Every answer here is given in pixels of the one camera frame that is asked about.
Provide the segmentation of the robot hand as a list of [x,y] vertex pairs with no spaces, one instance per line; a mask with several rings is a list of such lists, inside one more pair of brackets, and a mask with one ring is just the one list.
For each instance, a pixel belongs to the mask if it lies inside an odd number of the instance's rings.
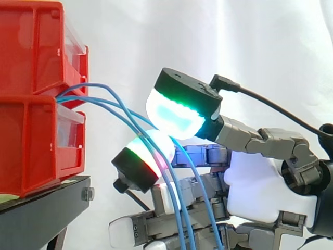
[[146,104],[153,129],[112,160],[114,187],[150,191],[154,207],[110,222],[113,248],[279,249],[317,227],[326,165],[299,133],[222,116],[221,89],[241,88],[161,70]]

